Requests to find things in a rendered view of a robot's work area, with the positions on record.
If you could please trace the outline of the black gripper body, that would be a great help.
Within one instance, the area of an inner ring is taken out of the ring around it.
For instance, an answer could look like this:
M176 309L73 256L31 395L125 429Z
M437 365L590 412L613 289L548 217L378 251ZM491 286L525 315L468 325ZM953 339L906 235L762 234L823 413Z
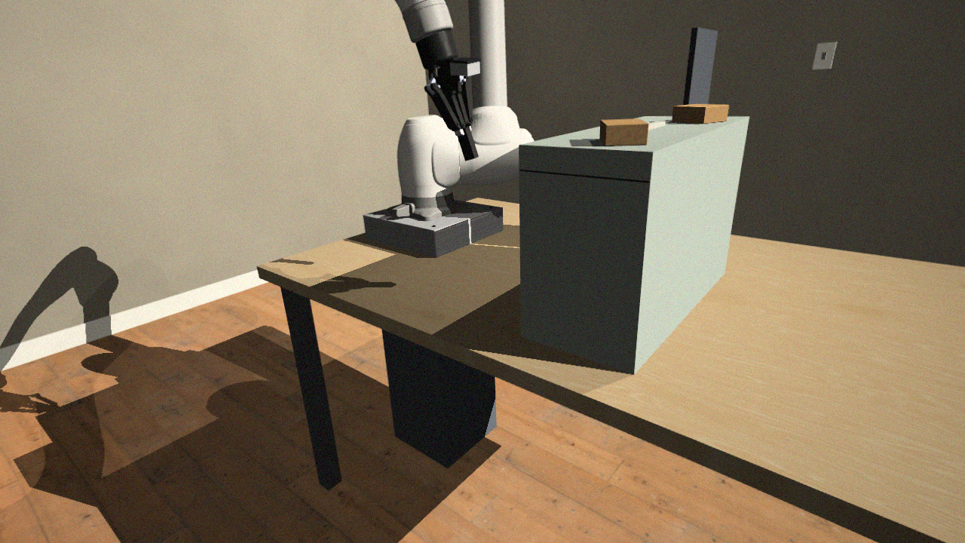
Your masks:
M430 73L430 79L432 73L443 93L449 92L449 87L444 76L444 73L449 72L447 71L445 62L458 57L452 32L444 31L428 35L423 38L423 40L415 42L415 44L424 69L428 69L428 73Z

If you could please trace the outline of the pale green box-shaped chest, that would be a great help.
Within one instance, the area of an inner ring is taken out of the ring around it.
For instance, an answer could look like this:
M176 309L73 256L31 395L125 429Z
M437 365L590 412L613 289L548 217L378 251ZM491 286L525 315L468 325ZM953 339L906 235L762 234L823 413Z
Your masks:
M750 116L519 145L521 337L635 375L726 272Z

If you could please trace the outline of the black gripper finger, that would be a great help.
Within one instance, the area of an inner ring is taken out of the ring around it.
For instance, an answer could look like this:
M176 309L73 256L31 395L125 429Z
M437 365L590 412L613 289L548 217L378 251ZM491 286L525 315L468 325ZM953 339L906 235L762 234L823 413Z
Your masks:
M445 124L447 124L447 128L451 128L451 130L454 131L455 136L458 137L458 141L461 144L461 150L463 152L463 158L465 161L469 161L469 159L476 158L476 153L473 150L473 144L470 134L468 133L468 128L465 127L461 114L461 108L459 108L458 102L456 102L454 83L452 83L451 73L446 72L444 73L444 76L449 87L449 92L447 94L444 94L443 90L440 89L440 86L435 83L437 80L435 80L432 73L430 84L424 86L424 90L427 92L427 95L430 95L435 106L437 106L439 114L441 114Z
M459 108L461 108L461 114L465 127L468 128L468 133L470 134L471 141L473 144L473 150L478 158L478 150L476 150L475 143L473 143L473 137L471 133L471 126L473 121L472 105L471 105L471 94L470 94L470 76L461 76L461 81L459 81L459 75L453 75L455 90L456 90L456 102L458 102Z

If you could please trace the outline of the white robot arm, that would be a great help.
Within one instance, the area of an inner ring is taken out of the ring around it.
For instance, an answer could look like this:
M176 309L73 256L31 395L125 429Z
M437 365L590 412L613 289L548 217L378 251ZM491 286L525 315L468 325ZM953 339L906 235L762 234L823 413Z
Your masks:
M395 0L412 42L452 30L446 0ZM471 133L478 158L465 161L461 144L443 118L407 119L397 147L401 204L388 208L398 217L421 221L468 210L454 201L452 188L490 186L519 178L519 144L533 142L507 107L504 0L468 0L471 58L445 62L451 75L471 76ZM459 150L458 150L459 144Z

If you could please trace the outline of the tan rectangular block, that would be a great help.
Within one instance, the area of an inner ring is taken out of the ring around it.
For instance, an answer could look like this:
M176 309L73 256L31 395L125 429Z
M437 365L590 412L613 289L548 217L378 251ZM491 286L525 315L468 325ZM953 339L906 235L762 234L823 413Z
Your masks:
M682 104L673 106L672 121L709 124L727 121L728 104Z

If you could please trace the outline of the brown rectangular box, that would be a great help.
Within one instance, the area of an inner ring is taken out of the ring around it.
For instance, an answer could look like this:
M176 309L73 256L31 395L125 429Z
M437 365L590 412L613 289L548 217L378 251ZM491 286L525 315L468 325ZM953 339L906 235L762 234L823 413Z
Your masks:
M601 120L601 142L606 146L647 145L649 123L641 119Z

